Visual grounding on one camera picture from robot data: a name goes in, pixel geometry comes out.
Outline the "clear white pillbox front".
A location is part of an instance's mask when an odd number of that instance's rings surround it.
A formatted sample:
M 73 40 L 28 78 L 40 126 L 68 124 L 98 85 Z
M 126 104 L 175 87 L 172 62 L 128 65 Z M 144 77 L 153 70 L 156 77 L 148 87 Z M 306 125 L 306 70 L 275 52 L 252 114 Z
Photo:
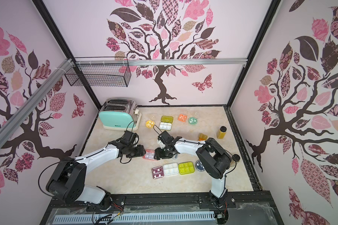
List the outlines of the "clear white pillbox front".
M 169 163 L 162 166 L 164 176 L 173 176 L 179 174 L 178 163 Z

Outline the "red rectangular pillbox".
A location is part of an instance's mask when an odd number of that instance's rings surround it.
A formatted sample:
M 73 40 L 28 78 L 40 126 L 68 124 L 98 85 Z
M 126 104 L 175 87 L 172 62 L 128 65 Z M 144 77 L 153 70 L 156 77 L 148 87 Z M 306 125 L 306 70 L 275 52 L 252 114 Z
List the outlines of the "red rectangular pillbox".
M 146 160 L 155 160 L 155 150 L 146 149 L 146 153 L 143 156 L 143 159 L 146 159 Z

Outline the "magenta small pillbox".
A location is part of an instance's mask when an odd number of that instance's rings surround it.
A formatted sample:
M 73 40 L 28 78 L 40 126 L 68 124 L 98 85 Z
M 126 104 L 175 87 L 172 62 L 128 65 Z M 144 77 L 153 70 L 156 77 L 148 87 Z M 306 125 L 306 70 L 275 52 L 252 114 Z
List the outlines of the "magenta small pillbox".
M 164 170 L 162 166 L 154 167 L 151 169 L 152 178 L 154 180 L 164 177 Z

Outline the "green lid white pillbox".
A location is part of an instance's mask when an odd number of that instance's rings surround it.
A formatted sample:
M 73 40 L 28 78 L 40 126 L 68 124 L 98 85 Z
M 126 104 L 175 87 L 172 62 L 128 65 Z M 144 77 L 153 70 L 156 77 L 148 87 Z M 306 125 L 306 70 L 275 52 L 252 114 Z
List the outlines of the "green lid white pillbox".
M 193 162 L 180 163 L 178 164 L 178 169 L 180 175 L 192 174 L 195 172 Z

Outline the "olive lid pillbox back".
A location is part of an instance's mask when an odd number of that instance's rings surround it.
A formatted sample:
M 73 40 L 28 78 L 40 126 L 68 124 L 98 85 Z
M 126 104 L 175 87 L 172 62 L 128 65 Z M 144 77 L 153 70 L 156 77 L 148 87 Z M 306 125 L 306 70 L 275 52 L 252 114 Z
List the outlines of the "olive lid pillbox back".
M 173 117 L 172 116 L 162 116 L 161 121 L 159 124 L 160 130 L 171 130 L 173 124 Z

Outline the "yellow round pillbox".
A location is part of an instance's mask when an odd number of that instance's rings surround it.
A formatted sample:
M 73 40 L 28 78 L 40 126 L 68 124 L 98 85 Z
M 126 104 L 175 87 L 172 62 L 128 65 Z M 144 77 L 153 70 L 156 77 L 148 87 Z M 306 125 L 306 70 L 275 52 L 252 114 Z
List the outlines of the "yellow round pillbox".
M 155 114 L 148 114 L 147 115 L 147 118 L 146 118 L 146 121 L 145 121 L 145 127 L 147 128 L 153 128 L 156 124 L 156 115 Z

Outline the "dark round pillbox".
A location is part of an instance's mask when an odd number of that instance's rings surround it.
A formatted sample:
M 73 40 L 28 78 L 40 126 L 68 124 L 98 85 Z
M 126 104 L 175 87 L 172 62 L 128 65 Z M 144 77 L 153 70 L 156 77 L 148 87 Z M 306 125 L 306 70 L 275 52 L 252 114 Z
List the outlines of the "dark round pillbox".
M 200 172 L 204 172 L 205 171 L 205 168 L 204 168 L 204 165 L 202 164 L 202 162 L 200 160 L 197 160 L 195 162 L 195 168 L 200 171 Z

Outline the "yellow small pillbox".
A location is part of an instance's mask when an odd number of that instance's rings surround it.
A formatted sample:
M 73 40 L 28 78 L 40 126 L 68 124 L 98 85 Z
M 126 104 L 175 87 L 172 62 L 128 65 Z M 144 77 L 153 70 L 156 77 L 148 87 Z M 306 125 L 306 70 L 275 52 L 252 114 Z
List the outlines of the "yellow small pillbox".
M 204 140 L 208 139 L 208 136 L 203 134 L 203 133 L 199 133 L 198 139 L 199 139 L 199 141 L 204 141 Z

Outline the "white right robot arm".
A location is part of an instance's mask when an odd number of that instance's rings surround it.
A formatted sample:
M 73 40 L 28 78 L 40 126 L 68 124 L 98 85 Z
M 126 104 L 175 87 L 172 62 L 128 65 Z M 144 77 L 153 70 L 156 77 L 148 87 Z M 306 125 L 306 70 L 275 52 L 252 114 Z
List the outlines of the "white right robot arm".
M 212 177 L 210 194 L 217 200 L 227 193 L 225 187 L 226 174 L 230 172 L 233 156 L 214 138 L 205 141 L 187 140 L 183 137 L 174 138 L 167 131 L 159 134 L 154 159 L 168 159 L 177 154 L 197 156 L 205 171 Z

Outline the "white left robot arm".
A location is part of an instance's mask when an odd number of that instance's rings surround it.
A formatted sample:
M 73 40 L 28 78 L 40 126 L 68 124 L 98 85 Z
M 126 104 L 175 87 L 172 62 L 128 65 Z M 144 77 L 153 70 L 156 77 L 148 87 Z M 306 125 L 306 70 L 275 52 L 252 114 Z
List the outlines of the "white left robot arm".
M 101 165 L 126 156 L 128 159 L 142 157 L 146 154 L 143 145 L 138 145 L 139 136 L 125 131 L 121 138 L 90 154 L 76 158 L 65 157 L 56 163 L 46 191 L 66 204 L 86 202 L 102 210 L 112 205 L 110 192 L 100 187 L 85 185 L 86 176 Z

